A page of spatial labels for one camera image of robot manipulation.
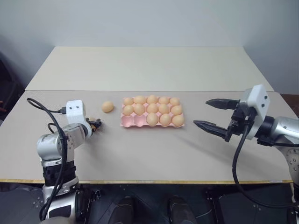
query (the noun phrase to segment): wooden table edge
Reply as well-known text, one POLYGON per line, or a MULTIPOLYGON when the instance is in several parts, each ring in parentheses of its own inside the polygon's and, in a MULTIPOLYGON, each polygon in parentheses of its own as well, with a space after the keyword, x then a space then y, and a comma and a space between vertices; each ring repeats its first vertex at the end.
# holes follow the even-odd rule
MULTIPOLYGON (((44 180, 18 180, 0 179, 0 182, 7 183, 39 183, 44 180)), ((234 181, 79 181, 80 184, 234 184, 234 181)), ((263 183, 292 183, 292 180, 281 181, 240 181, 241 184, 263 184, 263 183)))

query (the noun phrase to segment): table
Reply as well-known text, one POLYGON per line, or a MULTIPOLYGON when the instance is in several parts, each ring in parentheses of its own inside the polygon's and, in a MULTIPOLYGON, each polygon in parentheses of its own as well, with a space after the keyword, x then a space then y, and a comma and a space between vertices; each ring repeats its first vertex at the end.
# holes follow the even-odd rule
MULTIPOLYGON (((229 143, 193 124, 194 119, 212 121, 227 127, 232 111, 217 110, 205 104, 212 98, 239 99, 237 91, 26 91, 0 128, 1 182, 43 183, 43 169, 36 152, 38 138, 49 133, 48 115, 26 101, 32 97, 49 109, 59 109, 68 100, 81 99, 86 116, 101 118, 100 134, 93 135, 75 150, 76 174, 80 183, 234 183, 231 165, 239 136, 229 143), (179 97, 184 109, 185 127, 120 126, 123 97, 136 95, 179 97), (103 113, 103 101, 112 100, 115 109, 103 113)), ((278 93, 269 92, 268 115, 295 118, 278 93)), ((61 126, 65 115, 55 114, 61 126)), ((274 147, 247 140, 238 161, 243 183, 291 182, 284 156, 274 147)))
POLYGON ((242 47, 55 47, 26 90, 273 91, 242 47))

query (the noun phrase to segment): egg carton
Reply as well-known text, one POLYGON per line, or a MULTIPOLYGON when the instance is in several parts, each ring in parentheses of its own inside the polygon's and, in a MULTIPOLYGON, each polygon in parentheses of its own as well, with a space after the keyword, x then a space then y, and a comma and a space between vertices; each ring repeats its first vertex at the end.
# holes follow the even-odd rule
MULTIPOLYGON (((124 114, 121 114, 121 126, 123 126, 123 127, 131 127, 131 126, 142 127, 142 126, 149 126, 149 124, 147 123, 147 120, 146 120, 146 118, 147 118, 147 116, 149 114, 147 112, 148 105, 149 105, 148 103, 143 104, 143 106, 145 107, 145 112, 142 115, 138 115, 135 112, 132 112, 129 116, 125 116, 124 114)), ((167 104, 167 106, 169 107, 169 111, 173 107, 170 103, 167 104)), ((155 114, 160 119, 160 116, 162 115, 162 113, 160 113, 158 111, 155 114)), ((169 112, 168 114, 170 115, 170 117, 172 119, 172 117, 174 116, 173 113, 169 112)), ((167 126, 163 126, 160 122, 158 122, 155 126, 162 126, 162 127, 173 126, 173 127, 175 127, 175 125, 172 122, 170 122, 170 124, 167 125, 167 126)))

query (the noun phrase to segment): brown egg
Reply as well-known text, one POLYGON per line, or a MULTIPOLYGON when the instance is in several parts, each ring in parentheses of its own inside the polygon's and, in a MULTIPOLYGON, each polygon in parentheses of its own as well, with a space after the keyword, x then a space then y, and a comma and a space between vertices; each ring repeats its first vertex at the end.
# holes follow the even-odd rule
POLYGON ((158 102, 158 97, 156 97, 155 95, 150 95, 150 96, 147 98, 146 102, 147 102, 148 104, 156 104, 156 103, 158 102))
POLYGON ((168 97, 160 97, 159 104, 169 104, 168 97))
POLYGON ((157 113, 158 112, 158 105, 157 104, 150 104, 147 107, 147 112, 148 113, 157 113))
POLYGON ((180 127, 184 124, 185 119, 182 115, 174 116, 171 120, 175 127, 180 127))
POLYGON ((123 99, 123 104, 124 105, 132 105, 134 103, 133 98, 127 97, 123 99))
POLYGON ((134 98, 134 103, 136 104, 145 104, 146 98, 143 96, 138 96, 134 98))
POLYGON ((136 104, 134 107, 134 112, 141 116, 145 112, 145 107, 142 104, 136 104))
POLYGON ((149 113, 146 117, 146 122, 149 124, 149 126, 153 127, 155 126, 159 121, 159 117, 155 113, 149 113))
POLYGON ((169 113, 169 107, 166 104, 161 104, 159 106, 159 112, 161 114, 169 113))
POLYGON ((123 109, 122 109, 122 113, 125 116, 130 116, 131 113, 134 112, 134 107, 132 105, 126 105, 123 109))
POLYGON ((179 105, 179 99, 176 97, 170 98, 169 102, 173 106, 179 105))
POLYGON ((111 101, 106 101, 102 104, 102 111, 108 113, 114 109, 114 105, 111 101))
POLYGON ((168 126, 169 124, 170 124, 170 122, 171 122, 171 117, 170 117, 170 115, 169 114, 162 114, 161 116, 160 116, 160 124, 162 125, 162 126, 164 126, 164 127, 166 127, 166 126, 168 126))
POLYGON ((180 115, 183 112, 183 108, 181 105, 173 106, 170 110, 173 115, 180 115))

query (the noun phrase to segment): white wall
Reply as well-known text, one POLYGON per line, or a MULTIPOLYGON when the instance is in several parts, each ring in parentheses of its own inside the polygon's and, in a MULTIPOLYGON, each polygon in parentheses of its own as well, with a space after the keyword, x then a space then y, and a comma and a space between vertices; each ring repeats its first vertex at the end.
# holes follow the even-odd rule
POLYGON ((298 0, 0 0, 0 56, 26 86, 55 45, 244 46, 299 92, 298 0))

